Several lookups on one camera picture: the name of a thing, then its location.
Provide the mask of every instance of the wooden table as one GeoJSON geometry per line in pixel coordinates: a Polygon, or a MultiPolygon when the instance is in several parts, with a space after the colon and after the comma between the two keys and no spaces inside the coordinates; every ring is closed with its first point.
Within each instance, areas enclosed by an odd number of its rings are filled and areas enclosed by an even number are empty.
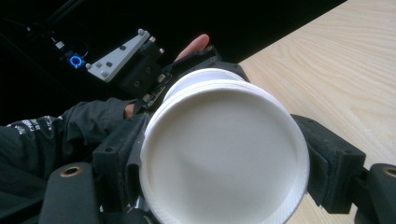
{"type": "MultiPolygon", "coordinates": [[[[348,0],[240,63],[291,114],[316,120],[366,153],[364,167],[396,164],[396,1],[348,0]]],[[[309,194],[288,223],[353,223],[309,194]]]]}

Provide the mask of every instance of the blue ring light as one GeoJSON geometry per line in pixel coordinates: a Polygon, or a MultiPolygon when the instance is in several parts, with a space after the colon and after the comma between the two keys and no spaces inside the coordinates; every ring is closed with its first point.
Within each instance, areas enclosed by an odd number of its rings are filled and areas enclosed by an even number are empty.
{"type": "Polygon", "coordinates": [[[69,62],[73,65],[73,67],[78,68],[80,66],[82,66],[83,64],[83,60],[81,57],[74,55],[72,57],[70,57],[69,62]]]}

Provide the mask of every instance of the human hand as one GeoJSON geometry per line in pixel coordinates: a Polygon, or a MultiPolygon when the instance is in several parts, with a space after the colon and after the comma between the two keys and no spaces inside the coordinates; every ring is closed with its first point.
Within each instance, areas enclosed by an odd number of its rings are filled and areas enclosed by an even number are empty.
{"type": "Polygon", "coordinates": [[[176,57],[175,61],[194,53],[196,50],[203,50],[209,43],[209,36],[206,34],[199,35],[191,41],[191,43],[184,48],[176,57]]]}
{"type": "MultiPolygon", "coordinates": [[[[185,56],[194,53],[197,50],[203,50],[206,48],[207,44],[209,43],[209,36],[206,34],[199,35],[195,39],[191,41],[191,43],[184,48],[176,57],[175,62],[184,58],[185,56]]],[[[130,104],[125,106],[124,109],[124,118],[128,119],[134,114],[134,104],[130,104]]]]}

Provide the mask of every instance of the finger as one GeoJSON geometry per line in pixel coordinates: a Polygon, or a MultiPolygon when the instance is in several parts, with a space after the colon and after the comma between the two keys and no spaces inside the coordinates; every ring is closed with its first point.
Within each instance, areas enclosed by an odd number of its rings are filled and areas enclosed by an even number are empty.
{"type": "Polygon", "coordinates": [[[196,37],[192,42],[184,48],[176,57],[175,61],[195,52],[196,50],[203,50],[209,43],[209,36],[206,34],[196,37]]]}

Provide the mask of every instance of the white plastic cup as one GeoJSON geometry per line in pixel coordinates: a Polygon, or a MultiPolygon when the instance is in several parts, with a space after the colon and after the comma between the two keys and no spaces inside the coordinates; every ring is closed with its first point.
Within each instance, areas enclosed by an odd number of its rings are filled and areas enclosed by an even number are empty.
{"type": "Polygon", "coordinates": [[[168,91],[140,157],[142,190],[161,223],[284,223],[309,177],[306,142],[286,108],[217,68],[168,91]]]}

